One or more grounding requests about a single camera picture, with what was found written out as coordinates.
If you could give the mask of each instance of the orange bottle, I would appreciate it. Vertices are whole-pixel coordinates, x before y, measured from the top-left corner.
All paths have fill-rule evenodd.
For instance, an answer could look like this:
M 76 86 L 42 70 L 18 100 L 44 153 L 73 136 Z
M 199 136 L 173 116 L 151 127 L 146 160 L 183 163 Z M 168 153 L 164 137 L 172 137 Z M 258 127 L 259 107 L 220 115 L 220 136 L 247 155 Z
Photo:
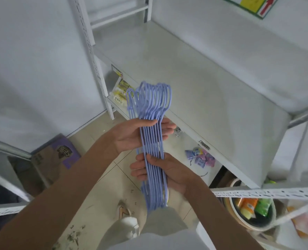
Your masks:
M 241 213 L 246 219 L 250 219 L 254 214 L 255 207 L 257 205 L 258 198 L 244 198 L 241 207 Z

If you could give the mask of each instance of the left hand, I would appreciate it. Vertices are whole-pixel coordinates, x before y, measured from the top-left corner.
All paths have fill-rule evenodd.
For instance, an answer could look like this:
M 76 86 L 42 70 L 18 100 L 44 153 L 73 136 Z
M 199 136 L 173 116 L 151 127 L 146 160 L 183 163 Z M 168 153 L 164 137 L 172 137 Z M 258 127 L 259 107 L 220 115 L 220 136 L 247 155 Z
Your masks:
M 114 145 L 118 153 L 132 150 L 142 146 L 140 137 L 140 127 L 153 126 L 157 120 L 147 120 L 134 118 L 126 122 L 114 126 L 109 132 L 113 136 Z M 169 118 L 163 118 L 162 123 L 162 138 L 166 140 L 168 135 L 174 133 L 175 124 L 170 123 Z

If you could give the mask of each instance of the white pants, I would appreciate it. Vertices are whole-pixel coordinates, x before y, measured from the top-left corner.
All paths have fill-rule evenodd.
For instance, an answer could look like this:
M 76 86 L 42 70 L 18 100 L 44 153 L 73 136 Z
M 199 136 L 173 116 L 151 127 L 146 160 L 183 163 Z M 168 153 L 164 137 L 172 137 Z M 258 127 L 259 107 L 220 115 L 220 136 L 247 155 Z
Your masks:
M 166 236 L 187 228 L 173 208 L 165 207 L 154 210 L 149 214 L 141 234 L 154 233 Z M 97 250 L 106 250 L 113 245 L 135 238 L 137 235 L 139 235 L 137 219 L 134 217 L 122 218 L 106 231 Z

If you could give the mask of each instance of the hand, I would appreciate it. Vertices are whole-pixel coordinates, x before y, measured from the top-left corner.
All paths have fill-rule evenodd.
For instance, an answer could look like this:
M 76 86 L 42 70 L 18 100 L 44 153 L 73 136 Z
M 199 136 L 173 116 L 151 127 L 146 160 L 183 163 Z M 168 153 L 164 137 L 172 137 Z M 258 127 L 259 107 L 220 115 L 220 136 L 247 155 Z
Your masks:
M 168 187 L 171 187 L 182 194 L 185 194 L 186 188 L 189 184 L 192 184 L 194 180 L 200 178 L 191 169 L 168 153 L 164 153 L 164 160 L 158 159 L 150 154 L 147 154 L 146 158 L 150 164 L 158 166 L 164 170 L 167 175 Z M 133 170 L 131 176 L 136 177 L 140 181 L 147 180 L 148 177 L 143 153 L 138 154 L 135 159 L 137 161 L 130 165 L 130 168 Z
M 114 145 L 118 153 L 132 150 L 142 146 L 140 127 L 153 126 L 157 120 L 147 120 L 134 118 L 114 126 L 109 132 L 114 139 Z M 166 140 L 168 135 L 174 133 L 175 124 L 170 123 L 169 118 L 164 118 L 161 122 L 162 139 Z

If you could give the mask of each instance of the tiled floor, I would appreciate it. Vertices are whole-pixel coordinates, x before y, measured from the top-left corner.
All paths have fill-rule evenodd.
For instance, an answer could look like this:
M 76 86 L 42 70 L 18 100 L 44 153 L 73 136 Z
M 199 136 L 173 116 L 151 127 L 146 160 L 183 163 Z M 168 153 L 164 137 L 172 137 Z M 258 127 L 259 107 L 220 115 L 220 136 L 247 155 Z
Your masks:
M 81 155 L 84 155 L 104 132 L 125 121 L 118 112 L 115 112 L 114 116 L 112 121 L 106 112 L 69 138 Z M 135 155 L 135 150 L 123 152 L 107 168 L 59 238 L 58 249 L 95 250 L 106 230 L 115 222 L 116 208 L 120 200 L 126 202 L 133 216 L 138 219 L 140 229 L 143 227 L 147 217 L 146 204 L 140 191 L 141 183 L 131 176 L 129 168 L 135 161 Z M 194 225 L 197 217 L 181 194 L 169 190 L 168 205 L 176 209 L 187 226 Z M 74 235 L 78 235 L 77 242 L 72 240 Z

